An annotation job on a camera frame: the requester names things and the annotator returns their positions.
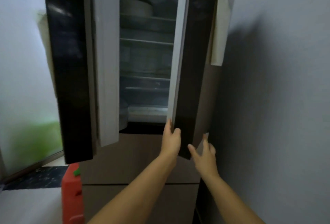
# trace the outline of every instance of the gray wall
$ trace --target gray wall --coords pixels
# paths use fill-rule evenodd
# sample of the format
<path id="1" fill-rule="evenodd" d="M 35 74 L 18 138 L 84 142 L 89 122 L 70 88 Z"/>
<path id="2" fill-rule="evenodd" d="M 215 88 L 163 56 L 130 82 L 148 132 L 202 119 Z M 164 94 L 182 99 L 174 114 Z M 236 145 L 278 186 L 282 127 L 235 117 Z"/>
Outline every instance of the gray wall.
<path id="1" fill-rule="evenodd" d="M 265 222 L 330 223 L 330 0 L 235 0 L 209 139 Z"/>

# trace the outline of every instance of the finger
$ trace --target finger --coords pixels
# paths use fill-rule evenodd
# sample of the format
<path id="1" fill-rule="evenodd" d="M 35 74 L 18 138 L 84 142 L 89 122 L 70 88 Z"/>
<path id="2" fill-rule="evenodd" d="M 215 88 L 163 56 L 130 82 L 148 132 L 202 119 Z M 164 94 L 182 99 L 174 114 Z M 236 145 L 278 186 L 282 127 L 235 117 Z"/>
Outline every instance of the finger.
<path id="1" fill-rule="evenodd" d="M 172 131 L 171 131 L 171 119 L 168 119 L 166 122 L 166 125 L 164 127 L 164 135 L 171 135 Z"/>
<path id="2" fill-rule="evenodd" d="M 181 129 L 176 128 L 176 129 L 174 130 L 173 134 L 175 134 L 175 135 L 180 135 L 180 134 L 181 134 Z"/>
<path id="3" fill-rule="evenodd" d="M 191 144 L 188 144 L 188 149 L 189 149 L 189 152 L 190 152 L 190 154 L 191 154 L 191 156 L 192 156 L 192 159 L 194 160 L 194 162 L 196 163 L 197 162 L 197 160 L 199 159 L 199 154 L 197 154 L 197 152 L 196 152 L 196 148 L 193 146 L 193 145 L 191 145 Z"/>
<path id="4" fill-rule="evenodd" d="M 203 139 L 203 155 L 210 151 L 207 139 Z"/>
<path id="5" fill-rule="evenodd" d="M 210 147 L 211 154 L 216 155 L 216 148 L 211 143 L 209 143 L 208 145 Z"/>

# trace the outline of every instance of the brown drawer panel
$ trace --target brown drawer panel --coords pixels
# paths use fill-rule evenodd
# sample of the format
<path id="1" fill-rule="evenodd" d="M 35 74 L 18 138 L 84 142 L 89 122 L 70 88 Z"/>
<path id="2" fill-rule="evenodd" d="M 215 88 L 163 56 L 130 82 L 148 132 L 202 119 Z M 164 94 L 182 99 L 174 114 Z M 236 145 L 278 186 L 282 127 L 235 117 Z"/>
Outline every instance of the brown drawer panel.
<path id="1" fill-rule="evenodd" d="M 196 204 L 198 184 L 165 185 L 147 224 L 191 224 Z M 88 222 L 125 186 L 83 186 L 84 216 Z"/>
<path id="2" fill-rule="evenodd" d="M 120 134 L 119 142 L 102 147 L 92 160 L 80 163 L 83 184 L 129 184 L 160 151 L 161 135 Z M 167 183 L 199 183 L 192 160 L 178 157 Z"/>

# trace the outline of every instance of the person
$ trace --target person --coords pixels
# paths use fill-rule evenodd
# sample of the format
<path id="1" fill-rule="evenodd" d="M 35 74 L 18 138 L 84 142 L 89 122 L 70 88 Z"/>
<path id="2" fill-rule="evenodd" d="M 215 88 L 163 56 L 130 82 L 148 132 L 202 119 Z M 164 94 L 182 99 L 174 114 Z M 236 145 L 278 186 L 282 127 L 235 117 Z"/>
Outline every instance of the person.
<path id="1" fill-rule="evenodd" d="M 108 202 L 88 224 L 146 222 L 167 177 L 175 167 L 181 146 L 181 130 L 175 129 L 172 133 L 171 126 L 171 120 L 168 120 L 159 156 Z M 199 155 L 191 144 L 188 145 L 188 149 L 226 224 L 264 224 L 219 176 L 216 149 L 208 143 L 206 135 L 203 135 L 202 155 Z"/>

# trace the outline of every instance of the red stool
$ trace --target red stool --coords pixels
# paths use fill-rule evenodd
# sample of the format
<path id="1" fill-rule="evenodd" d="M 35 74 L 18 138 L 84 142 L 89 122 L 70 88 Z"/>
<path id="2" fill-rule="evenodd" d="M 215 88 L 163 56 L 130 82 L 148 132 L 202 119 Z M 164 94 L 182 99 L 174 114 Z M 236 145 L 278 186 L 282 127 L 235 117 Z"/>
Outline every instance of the red stool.
<path id="1" fill-rule="evenodd" d="M 70 164 L 62 179 L 62 220 L 63 224 L 84 224 L 84 204 L 80 176 L 73 172 L 78 163 Z"/>

